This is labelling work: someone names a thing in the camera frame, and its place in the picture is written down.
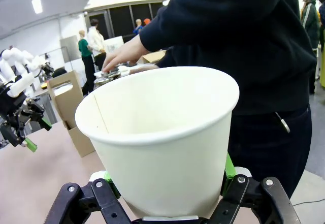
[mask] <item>cup rim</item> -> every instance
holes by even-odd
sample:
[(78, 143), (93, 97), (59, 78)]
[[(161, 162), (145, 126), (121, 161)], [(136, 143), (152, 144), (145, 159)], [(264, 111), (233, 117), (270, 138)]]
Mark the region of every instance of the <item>cup rim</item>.
[(158, 131), (154, 133), (141, 133), (141, 134), (110, 134), (108, 132), (103, 132), (103, 130), (99, 130), (97, 128), (89, 128), (87, 127), (84, 123), (82, 122), (82, 117), (83, 117), (83, 112), (82, 112), (82, 103), (85, 103), (87, 100), (90, 100), (91, 97), (94, 97), (95, 94), (94, 92), (96, 91), (97, 93), (100, 92), (102, 89), (107, 89), (107, 86), (114, 86), (117, 83), (125, 82), (127, 79), (133, 79), (136, 76), (141, 76), (142, 73), (136, 73), (132, 75), (128, 75), (119, 79), (116, 79), (110, 83), (107, 83), (96, 90), (94, 90), (92, 93), (90, 93), (88, 96), (86, 96), (83, 101), (79, 104), (76, 114), (75, 114), (75, 121), (77, 124), (77, 127), (79, 130), (89, 137), (91, 140), (95, 140), (97, 142), (102, 142), (102, 143), (107, 143), (107, 144), (112, 144), (112, 145), (117, 145), (117, 146), (139, 146), (139, 145), (153, 145), (153, 144), (158, 144), (158, 143), (163, 143), (163, 142), (168, 142), (168, 141), (174, 141), (178, 140), (184, 137), (187, 137), (189, 135), (196, 134), (212, 125), (214, 125), (216, 122), (220, 121), (224, 117), (226, 117), (229, 113), (232, 112), (234, 107), (236, 106), (239, 98), (239, 87), (237, 82), (228, 74), (212, 69), (212, 68), (205, 68), (205, 67), (169, 67), (169, 68), (160, 68), (160, 69), (153, 69), (153, 70), (148, 70), (145, 73), (159, 73), (159, 72), (165, 72), (162, 70), (175, 70), (175, 69), (209, 69), (209, 70), (215, 70), (216, 74), (217, 73), (223, 73), (223, 75), (226, 75), (229, 79), (229, 83), (232, 83), (232, 87), (234, 88), (233, 94), (234, 94), (234, 99), (231, 103), (228, 104), (227, 109), (224, 110), (223, 113), (220, 113), (219, 116), (212, 118), (212, 119), (207, 119), (206, 121), (200, 122), (195, 125), (189, 125), (185, 126), (182, 128), (176, 128), (176, 129), (169, 129), (165, 131)]

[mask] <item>white shirt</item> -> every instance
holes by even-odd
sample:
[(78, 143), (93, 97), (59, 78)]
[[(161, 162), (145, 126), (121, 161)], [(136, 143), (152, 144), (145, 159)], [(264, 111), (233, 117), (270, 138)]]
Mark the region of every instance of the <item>white shirt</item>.
[(101, 54), (100, 50), (105, 50), (104, 38), (97, 32), (96, 27), (90, 27), (88, 32), (88, 44), (92, 48), (94, 56)]

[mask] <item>white paper cup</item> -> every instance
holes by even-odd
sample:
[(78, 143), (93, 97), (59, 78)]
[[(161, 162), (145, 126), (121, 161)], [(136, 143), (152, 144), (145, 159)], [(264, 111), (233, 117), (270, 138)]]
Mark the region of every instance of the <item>white paper cup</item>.
[(238, 97), (221, 71), (155, 69), (96, 89), (76, 123), (136, 215), (204, 217), (220, 195)]

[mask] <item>person in green shirt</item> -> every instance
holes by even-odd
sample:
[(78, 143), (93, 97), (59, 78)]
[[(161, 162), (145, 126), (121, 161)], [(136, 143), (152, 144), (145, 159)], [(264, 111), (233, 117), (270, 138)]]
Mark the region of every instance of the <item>person in green shirt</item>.
[(94, 81), (95, 81), (95, 75), (94, 75), (95, 68), (91, 56), (92, 48), (88, 45), (88, 42), (85, 40), (85, 31), (80, 30), (79, 34), (80, 34), (80, 40), (78, 46), (81, 52), (82, 61), (85, 65), (86, 78), (87, 78), (85, 85), (82, 87), (82, 93), (86, 95), (88, 94), (88, 92), (90, 93), (93, 91)]

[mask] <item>person in white shirt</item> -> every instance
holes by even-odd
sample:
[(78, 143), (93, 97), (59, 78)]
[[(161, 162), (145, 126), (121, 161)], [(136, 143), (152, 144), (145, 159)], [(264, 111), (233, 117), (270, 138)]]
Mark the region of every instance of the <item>person in white shirt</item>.
[(104, 60), (106, 58), (106, 52), (104, 48), (104, 38), (97, 30), (98, 20), (92, 19), (90, 21), (91, 27), (88, 32), (89, 46), (92, 48), (92, 53), (95, 57), (95, 64), (101, 71), (103, 67)]

